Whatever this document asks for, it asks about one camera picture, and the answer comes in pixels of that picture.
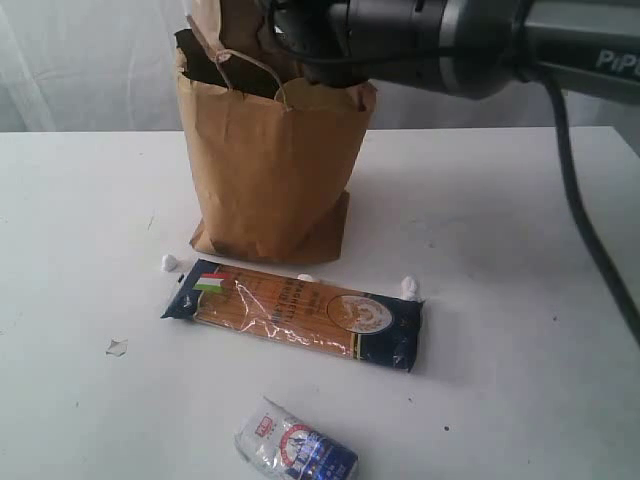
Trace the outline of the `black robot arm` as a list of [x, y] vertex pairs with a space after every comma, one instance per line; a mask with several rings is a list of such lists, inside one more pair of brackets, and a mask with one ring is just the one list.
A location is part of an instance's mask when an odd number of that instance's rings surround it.
[[264, 1], [277, 48], [335, 88], [368, 80], [468, 99], [548, 75], [564, 90], [639, 100], [635, 1]]

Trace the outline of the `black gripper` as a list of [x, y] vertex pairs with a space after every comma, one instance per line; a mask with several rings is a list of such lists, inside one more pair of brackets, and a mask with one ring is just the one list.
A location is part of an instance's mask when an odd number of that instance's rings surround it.
[[312, 84], [347, 88], [367, 78], [343, 49], [346, 1], [266, 1], [266, 25], [276, 46], [302, 65]]

